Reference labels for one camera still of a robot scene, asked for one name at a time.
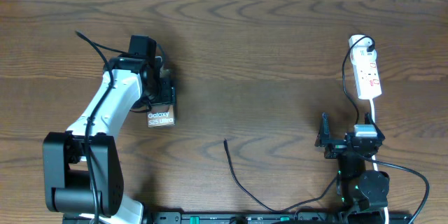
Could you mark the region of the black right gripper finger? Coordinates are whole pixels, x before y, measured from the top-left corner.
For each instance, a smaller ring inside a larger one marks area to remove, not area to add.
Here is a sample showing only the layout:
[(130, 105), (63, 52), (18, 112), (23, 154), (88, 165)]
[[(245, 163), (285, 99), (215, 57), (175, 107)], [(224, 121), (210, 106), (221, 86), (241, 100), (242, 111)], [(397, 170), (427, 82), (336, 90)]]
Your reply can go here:
[(379, 130), (378, 126), (374, 122), (372, 115), (370, 113), (366, 113), (364, 119), (365, 119), (364, 135), (382, 134), (382, 132)]
[(322, 113), (319, 131), (315, 141), (315, 147), (325, 147), (331, 143), (330, 128), (328, 123), (328, 115)]

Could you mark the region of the gold Galaxy smartphone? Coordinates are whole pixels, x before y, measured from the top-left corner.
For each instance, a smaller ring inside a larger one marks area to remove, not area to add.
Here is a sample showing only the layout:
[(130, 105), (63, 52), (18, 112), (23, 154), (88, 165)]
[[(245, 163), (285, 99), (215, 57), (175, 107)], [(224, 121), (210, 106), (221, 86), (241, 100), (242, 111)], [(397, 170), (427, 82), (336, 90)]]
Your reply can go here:
[(176, 124), (174, 105), (154, 106), (146, 113), (148, 128), (169, 127)]

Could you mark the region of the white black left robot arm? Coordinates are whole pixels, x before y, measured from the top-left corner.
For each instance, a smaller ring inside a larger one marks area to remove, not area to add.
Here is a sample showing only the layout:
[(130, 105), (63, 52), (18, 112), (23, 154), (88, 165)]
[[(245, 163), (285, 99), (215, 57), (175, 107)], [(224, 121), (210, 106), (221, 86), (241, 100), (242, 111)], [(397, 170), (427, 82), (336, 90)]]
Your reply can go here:
[(166, 56), (148, 36), (133, 35), (128, 51), (104, 60), (101, 85), (82, 115), (43, 141), (45, 203), (63, 223), (152, 223), (142, 202), (124, 193), (116, 141), (128, 113), (149, 128), (176, 122), (176, 90)]

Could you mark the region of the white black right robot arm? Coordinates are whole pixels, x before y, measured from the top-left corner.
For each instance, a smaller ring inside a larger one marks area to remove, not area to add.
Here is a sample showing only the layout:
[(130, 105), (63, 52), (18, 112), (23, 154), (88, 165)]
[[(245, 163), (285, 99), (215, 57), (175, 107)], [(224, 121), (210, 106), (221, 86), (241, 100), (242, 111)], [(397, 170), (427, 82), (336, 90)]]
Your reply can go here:
[(324, 149), (324, 158), (336, 159), (339, 167), (338, 186), (344, 203), (358, 213), (381, 211), (388, 206), (389, 175), (367, 170), (365, 162), (376, 155), (385, 140), (370, 114), (353, 132), (336, 139), (330, 134), (328, 115), (322, 114), (315, 146)]

